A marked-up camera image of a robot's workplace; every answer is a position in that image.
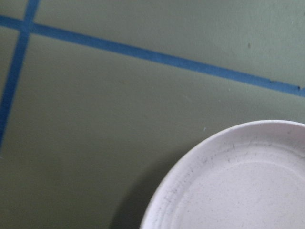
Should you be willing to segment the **pink plate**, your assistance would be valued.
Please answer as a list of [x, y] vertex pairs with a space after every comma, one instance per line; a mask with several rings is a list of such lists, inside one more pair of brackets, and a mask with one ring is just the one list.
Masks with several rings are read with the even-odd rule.
[[302, 229], [305, 126], [233, 126], [186, 153], [155, 191], [142, 229]]

